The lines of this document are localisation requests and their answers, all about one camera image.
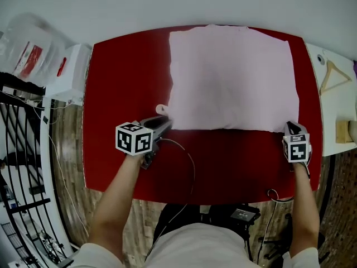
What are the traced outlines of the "wooden clothes hanger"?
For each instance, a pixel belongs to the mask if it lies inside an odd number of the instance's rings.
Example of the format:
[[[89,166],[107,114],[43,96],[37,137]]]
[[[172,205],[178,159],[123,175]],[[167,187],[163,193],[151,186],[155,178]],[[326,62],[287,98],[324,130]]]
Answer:
[[[327,58],[324,58],[324,60],[326,66],[326,74],[320,87],[320,91],[319,91],[320,95],[323,95],[325,92],[335,89],[341,85],[352,82],[352,78],[349,77],[347,74],[345,74],[343,71],[341,71],[331,60]],[[336,72],[339,75],[341,75],[344,78],[344,80],[334,84],[333,86],[328,87],[329,78],[333,72]]]

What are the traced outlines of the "red tablecloth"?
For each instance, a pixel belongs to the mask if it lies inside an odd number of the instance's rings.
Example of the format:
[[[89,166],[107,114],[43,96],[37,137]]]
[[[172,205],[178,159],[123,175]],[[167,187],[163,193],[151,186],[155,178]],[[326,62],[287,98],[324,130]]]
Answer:
[[[103,192],[124,153],[115,128],[153,117],[171,90],[169,35],[174,27],[117,37],[93,47],[83,105],[85,185]],[[310,56],[298,36],[264,30],[290,45],[300,99],[299,123],[312,143],[310,184],[319,186],[322,158],[320,99]],[[161,203],[228,204],[266,201],[294,194],[294,176],[283,154],[282,135],[264,131],[175,131],[165,134],[134,197]]]

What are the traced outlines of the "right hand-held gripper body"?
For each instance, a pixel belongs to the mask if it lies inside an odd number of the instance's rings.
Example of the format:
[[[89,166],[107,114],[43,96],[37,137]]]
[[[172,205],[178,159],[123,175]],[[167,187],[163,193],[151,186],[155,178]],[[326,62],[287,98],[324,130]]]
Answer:
[[[308,165],[311,160],[312,145],[310,134],[303,125],[288,121],[284,126],[284,136],[282,139],[284,156],[290,164],[300,163],[306,171],[308,178],[310,172]]]

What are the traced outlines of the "person's white shirt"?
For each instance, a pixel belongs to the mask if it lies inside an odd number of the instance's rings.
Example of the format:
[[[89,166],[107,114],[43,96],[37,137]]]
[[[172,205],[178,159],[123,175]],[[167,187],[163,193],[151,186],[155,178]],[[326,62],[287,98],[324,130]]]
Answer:
[[[106,248],[84,244],[70,268],[124,268]],[[208,224],[183,226],[161,236],[143,268],[260,268],[235,232]]]

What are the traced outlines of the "light wooden box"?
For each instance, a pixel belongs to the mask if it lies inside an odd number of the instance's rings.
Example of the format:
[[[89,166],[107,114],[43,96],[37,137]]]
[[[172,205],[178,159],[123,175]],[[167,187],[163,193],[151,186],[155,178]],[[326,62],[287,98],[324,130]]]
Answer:
[[[350,121],[346,120],[336,121],[336,143],[346,144],[353,142],[349,133],[349,124]]]

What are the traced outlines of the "person's left forearm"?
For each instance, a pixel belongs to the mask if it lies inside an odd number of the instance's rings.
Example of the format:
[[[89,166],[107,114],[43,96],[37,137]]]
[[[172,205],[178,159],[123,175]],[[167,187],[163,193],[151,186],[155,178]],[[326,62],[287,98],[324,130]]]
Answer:
[[[123,261],[123,231],[143,155],[127,155],[115,178],[103,193],[93,215],[88,242],[102,246]]]

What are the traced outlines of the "black device with screen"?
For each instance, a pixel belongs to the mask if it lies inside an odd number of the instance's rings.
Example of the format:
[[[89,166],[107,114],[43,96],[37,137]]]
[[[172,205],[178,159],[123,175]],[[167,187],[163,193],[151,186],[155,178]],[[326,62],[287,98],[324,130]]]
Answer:
[[[254,207],[241,207],[237,208],[232,213],[231,217],[241,222],[253,223],[256,219],[260,217],[260,210]]]

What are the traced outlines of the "clear water jug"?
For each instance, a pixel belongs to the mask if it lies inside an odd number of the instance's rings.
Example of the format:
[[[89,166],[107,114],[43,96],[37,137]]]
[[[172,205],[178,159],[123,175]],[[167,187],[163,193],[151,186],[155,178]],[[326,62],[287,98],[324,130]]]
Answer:
[[[0,38],[0,71],[46,87],[57,77],[70,41],[42,18],[23,13]]]

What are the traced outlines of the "person's right forearm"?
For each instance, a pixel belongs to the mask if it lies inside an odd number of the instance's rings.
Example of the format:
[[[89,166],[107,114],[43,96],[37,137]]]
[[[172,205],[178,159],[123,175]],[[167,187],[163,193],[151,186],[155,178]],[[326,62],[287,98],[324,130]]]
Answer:
[[[307,248],[317,248],[320,217],[311,189],[307,169],[300,163],[293,164],[295,174],[295,196],[292,210],[291,257]]]

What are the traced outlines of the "white side table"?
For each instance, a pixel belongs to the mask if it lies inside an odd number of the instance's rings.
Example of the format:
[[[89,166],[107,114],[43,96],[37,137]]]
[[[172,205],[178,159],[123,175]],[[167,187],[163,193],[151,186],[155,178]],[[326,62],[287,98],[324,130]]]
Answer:
[[[313,44],[306,44],[307,51],[313,66],[318,96],[320,98],[321,118],[323,128],[322,155],[330,156],[357,147],[356,143],[336,143],[336,121],[357,121],[357,79],[353,69],[353,61],[323,49]],[[321,84],[326,74],[326,66],[321,65],[317,59],[320,54],[331,60],[341,71],[352,78],[352,82],[341,85],[335,89],[319,94]],[[343,81],[344,78],[333,72],[329,78],[328,87]]]

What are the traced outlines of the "black metal railing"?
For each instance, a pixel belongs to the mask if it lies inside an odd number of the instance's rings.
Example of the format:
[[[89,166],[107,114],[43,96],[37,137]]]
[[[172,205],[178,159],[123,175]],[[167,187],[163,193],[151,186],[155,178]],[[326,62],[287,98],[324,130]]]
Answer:
[[[26,268],[68,268],[74,252],[57,206],[44,93],[0,72],[0,230]]]

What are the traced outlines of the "pink robe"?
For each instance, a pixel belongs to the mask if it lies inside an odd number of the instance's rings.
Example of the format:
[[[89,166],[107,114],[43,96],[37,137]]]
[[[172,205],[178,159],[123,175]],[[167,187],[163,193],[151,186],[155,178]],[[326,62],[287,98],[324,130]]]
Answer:
[[[208,25],[169,38],[176,130],[282,132],[299,117],[290,45],[247,27]]]

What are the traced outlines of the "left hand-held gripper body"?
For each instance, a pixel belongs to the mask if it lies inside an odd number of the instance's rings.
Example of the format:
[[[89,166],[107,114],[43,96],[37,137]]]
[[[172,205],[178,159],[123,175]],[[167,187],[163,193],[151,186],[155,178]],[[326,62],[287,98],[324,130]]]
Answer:
[[[143,155],[141,167],[147,169],[159,150],[158,141],[171,127],[172,121],[166,116],[125,122],[115,128],[115,148],[127,155]]]

